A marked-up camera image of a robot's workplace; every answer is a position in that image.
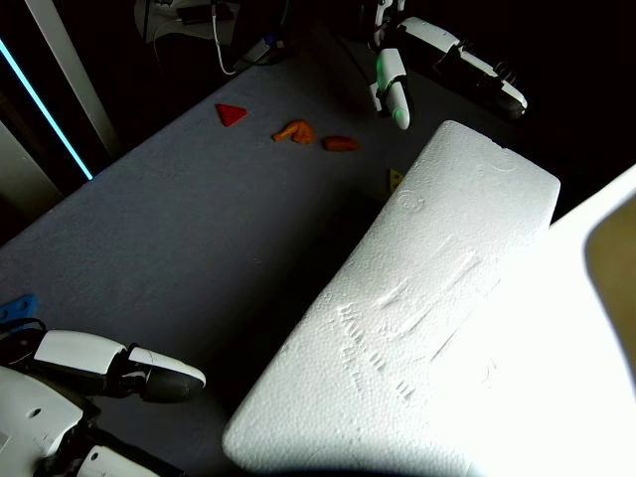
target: blue plastic piece with holes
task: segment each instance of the blue plastic piece with holes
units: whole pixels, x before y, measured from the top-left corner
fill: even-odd
[[[20,318],[33,318],[38,307],[36,295],[24,295],[17,300],[0,306],[0,323]]]

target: foam packaging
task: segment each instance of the foam packaging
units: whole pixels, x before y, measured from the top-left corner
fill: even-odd
[[[547,232],[558,188],[444,122],[232,418],[227,456],[256,472],[465,474],[492,364],[445,345]]]

